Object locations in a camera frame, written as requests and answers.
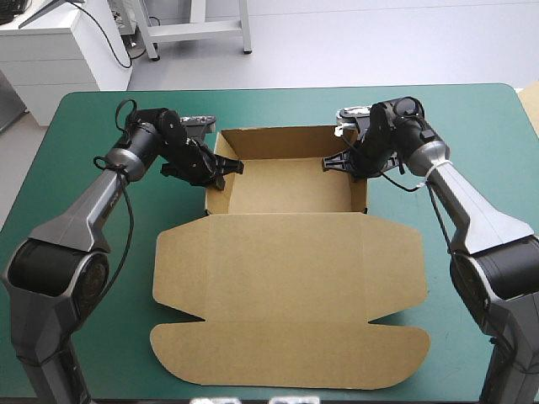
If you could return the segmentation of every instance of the black cable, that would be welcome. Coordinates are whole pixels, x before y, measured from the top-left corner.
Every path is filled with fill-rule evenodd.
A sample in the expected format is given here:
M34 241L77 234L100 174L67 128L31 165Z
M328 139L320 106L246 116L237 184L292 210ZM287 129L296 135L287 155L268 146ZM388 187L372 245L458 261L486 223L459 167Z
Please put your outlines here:
M150 17L148 17L148 18L149 18L149 19L155 19L155 20L157 21L157 24L158 24L159 26L161 26L161 20L158 19L157 17L150 16Z
M400 188L400 189L402 189L403 191L406 191L406 192L415 192L415 191L417 191L418 189L421 188L419 186L415 186L413 188L406 188L403 185L401 185L400 183L397 183L397 182L393 181L392 179L390 179L386 174L380 172L380 175L382 175L387 181L389 181L390 183L395 185L397 188Z
M99 161L104 162L104 165L103 166L100 165ZM125 241L124 252L121 256L120 262L118 263L118 266L116 267L114 274L112 275L112 278L110 278L110 281L107 283L107 285L104 287L103 291L99 295L99 298L97 302L95 303L95 305L97 305L107 295L107 293L109 293L110 288L112 287L114 282L118 279L118 275L120 275L120 271L124 267L125 260L127 259L127 254L129 253L129 250L131 247L131 240L133 238L133 230L135 229L135 216L133 215L131 200L129 199L129 195L127 194L127 189L125 187L126 183L129 181L127 172L125 171L125 167L112 165L104 157L94 157L93 164L95 165L95 167L97 167L100 170L109 169L109 170L116 171L118 181L120 181L121 192L124 195L125 205L127 206L127 212L129 213L129 231L127 233L127 240Z
M144 53L146 53L146 50L144 50L140 55L137 55L135 57L130 57L129 55L129 64L128 65L125 65L124 63L122 63L122 61L120 60L120 58L118 57L118 55L116 55L116 52L115 52L115 49L112 47L112 44L110 43L110 39L109 39L109 36L104 32L104 29L103 27L101 26L101 24L98 22L97 19L95 19L95 17L90 14L88 11L86 11L84 8L82 8L81 6L79 6L78 4L72 2L71 0L64 0L66 3L70 3L72 6L78 8L79 10L81 10L83 13L85 13L86 15L88 15L94 22L95 24L98 26L99 30L101 31L101 34L103 34L105 40L107 41L107 44L109 45L109 48L110 48L110 51L112 52L112 56L115 57L116 61L118 62L118 64L122 67L124 67L125 69L129 69L133 66L133 61L135 59L138 59L139 57L141 57L142 55L144 55Z

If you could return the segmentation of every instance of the cardboard box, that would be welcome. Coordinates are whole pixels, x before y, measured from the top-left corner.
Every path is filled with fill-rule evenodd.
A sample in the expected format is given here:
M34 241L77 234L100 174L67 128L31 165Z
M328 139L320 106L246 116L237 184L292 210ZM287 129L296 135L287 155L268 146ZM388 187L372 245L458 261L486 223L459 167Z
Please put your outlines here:
M535 82L530 87L522 90L519 93L519 98L533 128L539 135L539 82Z
M376 389L429 349L415 327L369 321L426 297L417 231L364 215L366 181L322 171L333 126L224 130L244 174L208 189L206 218L157 240L156 301L205 319L160 324L163 366L202 385Z

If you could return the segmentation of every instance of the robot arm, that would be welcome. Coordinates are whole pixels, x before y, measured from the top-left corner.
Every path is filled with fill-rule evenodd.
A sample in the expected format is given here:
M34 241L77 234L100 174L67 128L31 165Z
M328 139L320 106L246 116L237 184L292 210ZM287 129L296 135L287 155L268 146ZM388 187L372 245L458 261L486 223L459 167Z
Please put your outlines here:
M71 335L108 289L110 248L102 229L125 186L142 179L157 156L168 161L163 175L192 185L222 189L224 175L243 172L240 161L214 155L202 142L215 118L181 119L132 103L103 172L66 212L30 233L3 274L12 343L42 404L90 402Z
M530 404L539 387L539 241L522 221L496 210L449 161L450 150L415 98L338 113L360 138L323 160L355 178L403 164L425 177L453 221L451 279L494 351L480 401Z

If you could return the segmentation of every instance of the green table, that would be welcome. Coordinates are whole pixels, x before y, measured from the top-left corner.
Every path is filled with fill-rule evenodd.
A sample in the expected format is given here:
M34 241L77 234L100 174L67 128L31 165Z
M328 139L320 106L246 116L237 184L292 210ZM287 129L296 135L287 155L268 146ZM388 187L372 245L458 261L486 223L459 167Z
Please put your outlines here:
M116 105L167 107L183 115L214 114L217 128L333 124L337 109L413 95L453 150L456 167L502 211L539 228L539 142L512 88L499 84L389 88L74 93L63 99L0 233L0 267L36 225L60 214L99 174L92 157L105 154L119 132ZM213 146L215 136L209 136ZM491 346L467 313L449 279L446 247L426 189L406 194L382 179L370 181L370 214L418 228L424 236L429 298L382 319L422 327L431 336L428 358L410 379L379 391L292 390L193 385L169 374L154 357L150 330L183 321L152 299L157 234L203 216L204 189L164 178L154 164L129 192L136 215L131 253L119 282L74 336L88 386L96 398L191 398L320 395L329 400L473 401L478 398ZM407 185L419 179L399 178ZM124 203L105 235L120 257L127 231ZM33 396L9 342L8 297L0 288L0 396Z

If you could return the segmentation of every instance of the white cabinet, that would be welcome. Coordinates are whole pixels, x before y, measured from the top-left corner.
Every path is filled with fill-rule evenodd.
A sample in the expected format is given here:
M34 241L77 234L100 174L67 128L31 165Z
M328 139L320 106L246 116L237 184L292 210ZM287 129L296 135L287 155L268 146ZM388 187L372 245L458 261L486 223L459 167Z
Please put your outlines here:
M42 3L34 0L26 13L0 25L0 71L38 124L48 125L64 95L126 90L131 69L118 64L99 27L69 3L19 29ZM128 65L107 0L87 0L83 7L99 21L116 55Z

